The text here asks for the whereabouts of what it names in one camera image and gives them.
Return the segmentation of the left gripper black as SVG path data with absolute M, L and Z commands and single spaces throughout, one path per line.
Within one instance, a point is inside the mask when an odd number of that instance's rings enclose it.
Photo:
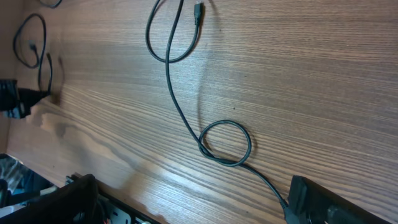
M 23 119 L 27 116 L 27 108 L 49 95 L 49 91 L 18 88 L 15 79 L 1 79 L 1 112 L 8 118 Z

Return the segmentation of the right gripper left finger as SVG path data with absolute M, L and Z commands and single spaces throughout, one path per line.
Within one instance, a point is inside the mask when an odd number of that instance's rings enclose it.
M 1 224 L 98 222 L 98 186 L 91 174 L 46 195 L 37 203 L 1 218 Z

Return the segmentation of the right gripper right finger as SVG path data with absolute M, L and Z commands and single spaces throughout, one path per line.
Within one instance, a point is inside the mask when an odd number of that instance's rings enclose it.
M 292 177 L 287 206 L 288 224 L 389 224 L 314 181 Z

